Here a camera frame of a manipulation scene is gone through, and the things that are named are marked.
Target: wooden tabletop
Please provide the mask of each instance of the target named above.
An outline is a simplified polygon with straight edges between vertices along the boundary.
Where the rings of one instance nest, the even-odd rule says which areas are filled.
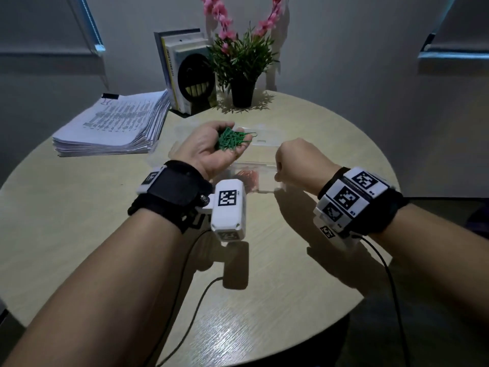
[[[302,137],[334,162],[362,166],[398,186],[375,143],[326,108],[256,91],[247,111],[225,100],[192,121],[224,119],[280,129],[284,139]],[[170,150],[181,123],[168,114],[159,152]],[[147,157],[59,158],[49,138],[11,173],[0,190],[0,297],[20,322],[28,325],[126,219],[135,189],[150,170]],[[192,254],[180,312],[159,360],[185,335],[205,288],[223,279],[207,290],[185,341],[166,365],[230,365],[285,350],[341,319],[385,275],[370,248],[358,245],[342,253],[327,241],[312,223],[316,200],[310,195],[288,189],[247,199],[245,242],[221,244],[207,233]],[[185,239],[196,234],[191,229]],[[377,248],[389,263],[390,256]]]

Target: qr code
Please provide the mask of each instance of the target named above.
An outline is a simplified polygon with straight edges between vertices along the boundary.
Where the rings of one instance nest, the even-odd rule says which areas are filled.
[[[371,186],[377,184],[377,180],[365,171],[355,175],[352,180],[365,189],[369,189]]]
[[[238,232],[218,232],[219,238],[223,241],[239,241],[240,236]]]
[[[348,210],[359,198],[355,192],[343,187],[333,199]]]
[[[222,190],[219,192],[218,206],[233,206],[236,204],[237,190]]]
[[[326,205],[323,212],[328,215],[333,222],[338,221],[338,219],[343,216],[343,213],[331,202]]]
[[[334,237],[333,231],[331,229],[329,229],[327,226],[321,227],[319,229],[321,229],[321,232],[324,233],[324,235],[327,238],[333,238]]]
[[[153,181],[153,179],[156,178],[156,175],[158,175],[158,173],[159,173],[159,171],[154,171],[154,172],[150,173],[150,175],[148,175],[144,179],[144,181],[143,181],[143,183],[141,185],[150,184]]]

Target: forearm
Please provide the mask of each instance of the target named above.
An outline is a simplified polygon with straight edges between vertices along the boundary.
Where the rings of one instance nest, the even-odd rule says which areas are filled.
[[[412,204],[371,237],[489,322],[488,240]]]
[[[180,238],[161,216],[137,211],[55,292],[5,366],[120,364],[158,293],[174,293],[164,280],[190,248]]]

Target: dark floor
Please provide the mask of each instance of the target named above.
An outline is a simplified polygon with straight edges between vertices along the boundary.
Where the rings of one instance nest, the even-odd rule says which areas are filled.
[[[482,203],[474,201],[422,200],[420,207],[464,225]],[[395,260],[392,271],[413,366],[488,366],[489,333],[477,322],[448,304],[422,278]],[[0,318],[0,364],[23,332],[11,316]],[[403,365],[399,329],[390,288],[367,296],[349,316],[309,341],[276,356],[248,364],[301,366],[397,366]]]

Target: paper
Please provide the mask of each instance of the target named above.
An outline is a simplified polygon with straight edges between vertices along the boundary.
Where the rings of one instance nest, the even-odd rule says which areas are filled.
[[[99,99],[53,135],[61,156],[147,153],[170,105],[168,92]]]

